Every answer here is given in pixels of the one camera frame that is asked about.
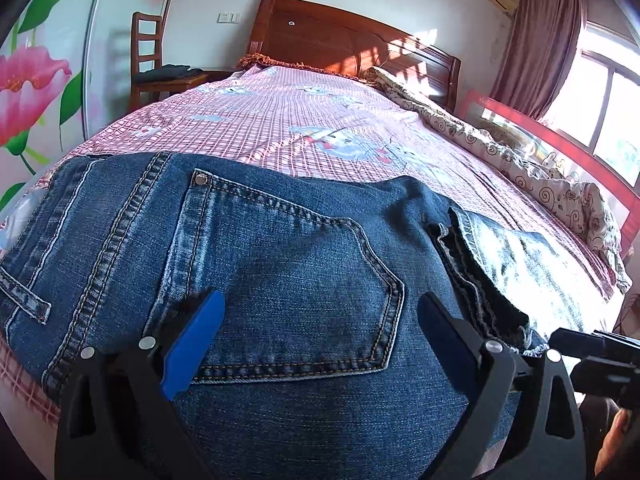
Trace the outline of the operator hand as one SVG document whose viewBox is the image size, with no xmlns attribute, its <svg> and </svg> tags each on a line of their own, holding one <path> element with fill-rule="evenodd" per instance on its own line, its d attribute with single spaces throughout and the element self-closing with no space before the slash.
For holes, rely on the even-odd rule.
<svg viewBox="0 0 640 480">
<path fill-rule="evenodd" d="M 621 408 L 594 466 L 596 479 L 639 478 L 639 411 Z"/>
</svg>

